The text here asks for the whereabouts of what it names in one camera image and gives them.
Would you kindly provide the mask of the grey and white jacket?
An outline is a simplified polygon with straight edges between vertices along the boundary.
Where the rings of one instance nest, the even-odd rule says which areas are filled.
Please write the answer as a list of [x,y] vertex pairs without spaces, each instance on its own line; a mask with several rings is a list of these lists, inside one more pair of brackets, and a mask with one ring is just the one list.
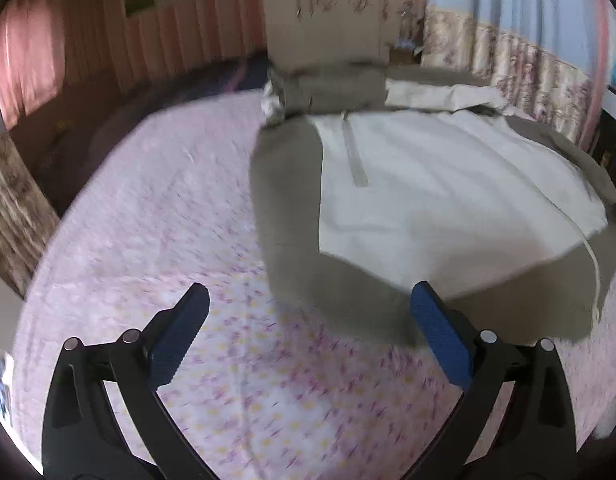
[[587,153],[454,70],[273,70],[250,193],[276,307],[411,344],[413,286],[513,342],[579,340],[616,273],[616,190]]

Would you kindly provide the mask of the pink floral bed sheet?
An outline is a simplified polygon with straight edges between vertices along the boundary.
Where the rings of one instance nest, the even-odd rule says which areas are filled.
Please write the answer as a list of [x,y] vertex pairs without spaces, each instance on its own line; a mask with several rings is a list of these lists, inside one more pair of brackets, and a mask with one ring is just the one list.
[[[195,283],[208,289],[209,314],[157,393],[212,479],[408,479],[459,401],[419,328],[411,344],[391,344],[276,307],[250,193],[264,97],[239,92],[149,116],[62,220],[15,342],[15,424],[41,467],[64,342],[144,330]],[[542,338],[564,368],[578,454],[616,400],[616,273],[587,337]],[[150,460],[118,386],[105,388],[131,452]]]

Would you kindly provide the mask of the dark wooden cabinet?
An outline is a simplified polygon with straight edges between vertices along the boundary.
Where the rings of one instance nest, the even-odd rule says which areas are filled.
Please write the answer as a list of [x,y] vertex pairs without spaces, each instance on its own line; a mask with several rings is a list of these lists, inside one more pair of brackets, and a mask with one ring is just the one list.
[[616,103],[603,107],[592,154],[616,188]]

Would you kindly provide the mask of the pink window curtain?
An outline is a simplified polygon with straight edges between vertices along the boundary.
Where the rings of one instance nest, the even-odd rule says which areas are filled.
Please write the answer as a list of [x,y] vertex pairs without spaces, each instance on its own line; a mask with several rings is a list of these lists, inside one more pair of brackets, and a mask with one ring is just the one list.
[[9,0],[0,14],[0,110],[14,128],[48,101],[65,81],[61,0]]

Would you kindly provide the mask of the blue floral curtain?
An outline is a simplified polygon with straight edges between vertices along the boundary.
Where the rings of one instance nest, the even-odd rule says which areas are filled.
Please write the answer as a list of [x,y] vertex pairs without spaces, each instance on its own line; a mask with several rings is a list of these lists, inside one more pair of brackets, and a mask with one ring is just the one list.
[[470,73],[586,150],[616,63],[610,0],[427,0],[423,63]]

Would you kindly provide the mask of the white wardrobe with decals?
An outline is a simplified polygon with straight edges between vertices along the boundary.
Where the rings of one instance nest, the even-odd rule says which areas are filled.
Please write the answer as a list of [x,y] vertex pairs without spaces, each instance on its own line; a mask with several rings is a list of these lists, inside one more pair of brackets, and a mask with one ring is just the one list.
[[282,70],[385,63],[412,0],[262,0],[269,59]]

